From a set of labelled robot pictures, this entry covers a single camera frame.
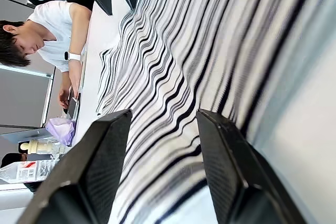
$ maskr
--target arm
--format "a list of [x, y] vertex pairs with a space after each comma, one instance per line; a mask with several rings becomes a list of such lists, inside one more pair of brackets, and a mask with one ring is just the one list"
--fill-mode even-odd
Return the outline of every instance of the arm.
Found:
[[70, 87], [71, 87], [71, 80], [69, 72], [63, 72], [62, 83], [58, 94], [58, 102], [61, 105], [61, 107], [63, 107], [63, 109], [67, 109], [69, 106], [68, 99], [69, 99]]
[[[91, 11], [84, 6], [73, 3], [70, 6], [72, 19], [71, 41], [69, 52], [80, 55], [86, 43], [88, 35]], [[78, 60], [69, 60], [69, 77], [75, 97], [78, 95], [79, 81], [81, 76], [81, 63]]]

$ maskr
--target white watch band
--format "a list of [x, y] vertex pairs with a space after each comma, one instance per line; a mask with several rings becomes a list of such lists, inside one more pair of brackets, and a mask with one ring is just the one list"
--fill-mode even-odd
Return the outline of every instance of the white watch band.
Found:
[[75, 55], [69, 52], [69, 60], [79, 60], [80, 61], [80, 55]]

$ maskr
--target young man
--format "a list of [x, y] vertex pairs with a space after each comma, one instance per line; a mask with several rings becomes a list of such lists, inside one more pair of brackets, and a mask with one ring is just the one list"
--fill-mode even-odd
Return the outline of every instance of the young man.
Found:
[[62, 72], [59, 104], [67, 109], [69, 89], [75, 97], [81, 76], [80, 54], [86, 43], [91, 11], [66, 1], [36, 6], [25, 22], [0, 21], [0, 63], [25, 67], [38, 52]]

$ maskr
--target white t-shirt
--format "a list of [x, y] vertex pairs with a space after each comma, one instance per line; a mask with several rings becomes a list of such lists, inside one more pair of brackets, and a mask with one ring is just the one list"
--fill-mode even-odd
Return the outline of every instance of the white t-shirt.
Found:
[[56, 41], [44, 41], [44, 47], [37, 52], [61, 72], [69, 71], [64, 53], [69, 51], [70, 47], [72, 20], [69, 9], [71, 4], [66, 1], [50, 1], [36, 6], [34, 13], [28, 17], [28, 20], [43, 25], [56, 37]]

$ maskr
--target plastic bottle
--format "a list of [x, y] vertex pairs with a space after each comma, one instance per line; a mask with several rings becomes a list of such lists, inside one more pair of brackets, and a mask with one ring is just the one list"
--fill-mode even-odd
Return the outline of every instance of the plastic bottle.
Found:
[[30, 140], [29, 143], [22, 144], [21, 149], [27, 150], [28, 154], [51, 154], [54, 159], [58, 159], [60, 154], [66, 152], [66, 147], [61, 145], [54, 137]]
[[29, 183], [47, 178], [58, 159], [14, 162], [0, 169], [0, 179], [7, 183]]

